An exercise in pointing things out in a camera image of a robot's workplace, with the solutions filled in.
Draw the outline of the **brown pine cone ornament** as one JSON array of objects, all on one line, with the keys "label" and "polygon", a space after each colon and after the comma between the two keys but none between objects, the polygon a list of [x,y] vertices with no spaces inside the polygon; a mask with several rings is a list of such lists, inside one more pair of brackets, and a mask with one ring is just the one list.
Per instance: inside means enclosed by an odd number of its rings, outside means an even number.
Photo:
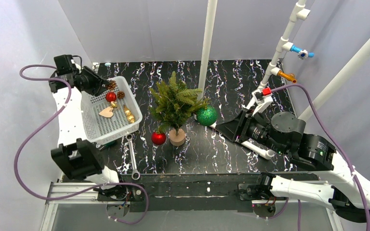
[{"label": "brown pine cone ornament", "polygon": [[108,84],[106,85],[106,88],[109,90],[109,91],[113,91],[115,88],[116,88],[117,84],[114,80],[110,80],[108,81]]}]

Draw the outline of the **green glitter bauble ornament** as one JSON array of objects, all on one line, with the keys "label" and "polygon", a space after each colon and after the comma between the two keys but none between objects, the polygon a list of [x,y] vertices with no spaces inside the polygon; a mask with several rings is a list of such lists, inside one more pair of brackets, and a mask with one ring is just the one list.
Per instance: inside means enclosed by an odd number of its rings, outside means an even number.
[{"label": "green glitter bauble ornament", "polygon": [[213,106],[208,105],[197,111],[196,118],[201,125],[210,126],[217,121],[217,111]]}]

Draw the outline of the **small green christmas tree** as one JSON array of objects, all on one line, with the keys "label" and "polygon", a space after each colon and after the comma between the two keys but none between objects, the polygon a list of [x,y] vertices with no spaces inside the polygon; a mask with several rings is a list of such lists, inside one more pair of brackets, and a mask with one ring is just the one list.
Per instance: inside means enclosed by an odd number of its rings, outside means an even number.
[{"label": "small green christmas tree", "polygon": [[188,88],[175,71],[168,81],[158,82],[156,86],[150,89],[154,105],[149,106],[150,114],[159,123],[156,131],[165,133],[173,146],[181,146],[186,141],[183,126],[199,109],[208,106],[209,99],[200,99],[202,89]]}]

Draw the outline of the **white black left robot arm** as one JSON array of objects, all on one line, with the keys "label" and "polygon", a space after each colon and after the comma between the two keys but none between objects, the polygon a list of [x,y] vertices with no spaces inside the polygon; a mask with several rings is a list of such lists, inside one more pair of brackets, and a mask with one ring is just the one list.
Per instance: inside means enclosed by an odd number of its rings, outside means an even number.
[{"label": "white black left robot arm", "polygon": [[84,129],[82,95],[100,96],[114,88],[108,81],[87,66],[77,67],[74,56],[63,54],[54,57],[56,71],[50,77],[50,90],[59,111],[58,146],[51,157],[71,180],[87,180],[96,184],[118,183],[119,175],[109,169],[92,138]]}]

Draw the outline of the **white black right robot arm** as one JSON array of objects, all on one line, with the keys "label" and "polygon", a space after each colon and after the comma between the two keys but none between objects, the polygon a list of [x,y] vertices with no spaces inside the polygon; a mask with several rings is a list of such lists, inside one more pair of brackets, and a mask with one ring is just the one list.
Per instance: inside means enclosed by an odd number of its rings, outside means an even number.
[{"label": "white black right robot arm", "polygon": [[247,110],[216,126],[231,141],[252,139],[278,154],[287,155],[298,168],[324,180],[323,184],[310,184],[261,173],[256,183],[239,185],[240,199],[303,200],[335,211],[348,221],[365,223],[367,215],[370,216],[370,181],[361,176],[355,182],[336,147],[322,136],[306,134],[305,126],[303,120],[290,112],[280,112],[266,119],[260,113],[251,115]]}]

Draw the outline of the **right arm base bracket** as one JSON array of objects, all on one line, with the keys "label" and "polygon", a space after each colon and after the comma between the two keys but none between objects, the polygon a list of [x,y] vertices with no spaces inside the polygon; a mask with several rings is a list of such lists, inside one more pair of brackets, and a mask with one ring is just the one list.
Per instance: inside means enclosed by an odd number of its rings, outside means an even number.
[{"label": "right arm base bracket", "polygon": [[253,212],[260,218],[270,218],[276,213],[276,200],[265,186],[239,184],[237,195],[241,201],[250,201]]}]

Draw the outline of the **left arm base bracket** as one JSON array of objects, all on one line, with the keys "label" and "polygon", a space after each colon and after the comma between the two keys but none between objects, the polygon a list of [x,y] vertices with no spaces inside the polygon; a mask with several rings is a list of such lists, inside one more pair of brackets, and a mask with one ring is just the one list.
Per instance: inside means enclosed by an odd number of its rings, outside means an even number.
[{"label": "left arm base bracket", "polygon": [[137,221],[123,221],[122,218],[128,214],[131,202],[135,202],[137,199],[140,201],[144,199],[142,195],[144,189],[141,185],[129,182],[109,183],[94,188],[94,191],[98,192],[103,198],[107,197],[109,200],[119,202],[114,207],[118,207],[118,209],[123,211],[122,217],[118,218],[114,215],[109,215],[109,218],[126,224],[138,223]]}]

